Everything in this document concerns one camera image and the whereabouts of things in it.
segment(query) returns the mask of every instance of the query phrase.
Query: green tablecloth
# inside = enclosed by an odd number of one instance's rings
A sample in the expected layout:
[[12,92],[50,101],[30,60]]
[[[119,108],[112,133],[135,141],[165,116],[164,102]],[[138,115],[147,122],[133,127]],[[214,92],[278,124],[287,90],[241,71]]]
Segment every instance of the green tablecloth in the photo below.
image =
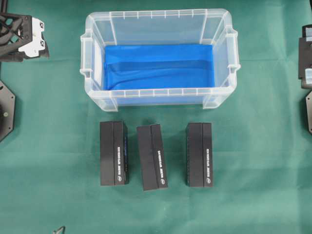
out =
[[[238,31],[235,92],[217,109],[101,111],[84,91],[80,39],[95,11],[226,8]],[[0,143],[0,233],[312,233],[312,136],[297,80],[307,0],[9,0],[45,22],[51,58],[4,63],[15,130]],[[129,129],[130,183],[100,187],[99,122]],[[212,122],[214,187],[185,184],[188,122]],[[169,189],[144,193],[136,127],[160,123]]]

